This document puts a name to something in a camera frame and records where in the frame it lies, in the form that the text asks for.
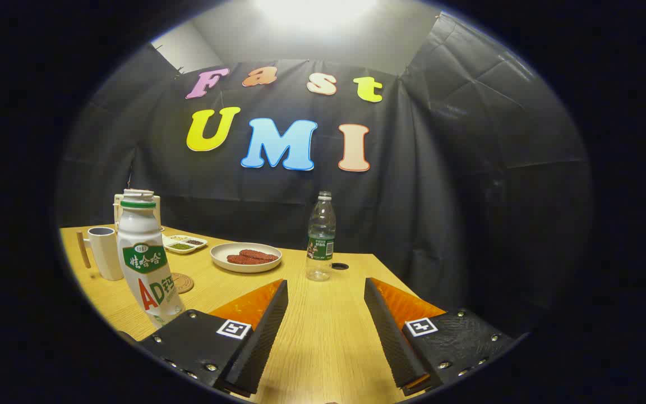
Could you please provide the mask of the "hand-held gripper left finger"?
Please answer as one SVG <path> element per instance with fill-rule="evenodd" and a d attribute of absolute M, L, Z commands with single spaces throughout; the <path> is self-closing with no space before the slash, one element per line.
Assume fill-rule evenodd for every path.
<path fill-rule="evenodd" d="M 253 396 L 288 303 L 287 281 L 277 279 L 208 314 L 186 310 L 135 345 L 193 383 Z"/>

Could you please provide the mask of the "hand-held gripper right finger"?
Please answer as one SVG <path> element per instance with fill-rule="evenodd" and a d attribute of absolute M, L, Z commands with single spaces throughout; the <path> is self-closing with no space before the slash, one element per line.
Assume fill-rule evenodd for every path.
<path fill-rule="evenodd" d="M 364 301 L 405 396 L 469 378 L 516 341 L 471 310 L 439 309 L 380 279 L 366 278 Z"/>

